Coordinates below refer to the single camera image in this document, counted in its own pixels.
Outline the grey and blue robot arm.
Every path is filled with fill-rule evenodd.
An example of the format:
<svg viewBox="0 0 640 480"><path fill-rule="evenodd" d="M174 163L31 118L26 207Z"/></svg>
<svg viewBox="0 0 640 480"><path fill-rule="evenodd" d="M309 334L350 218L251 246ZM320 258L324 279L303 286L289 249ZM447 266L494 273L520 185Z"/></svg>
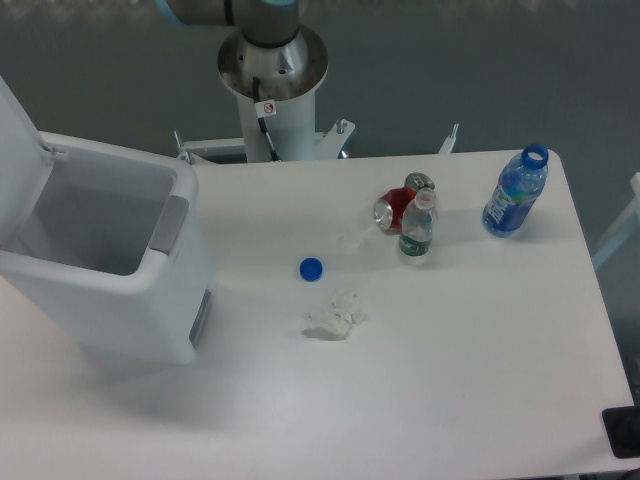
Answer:
<svg viewBox="0 0 640 480"><path fill-rule="evenodd" d="M261 48L284 46L300 29L298 1L160 0L155 5L180 25L237 27Z"/></svg>

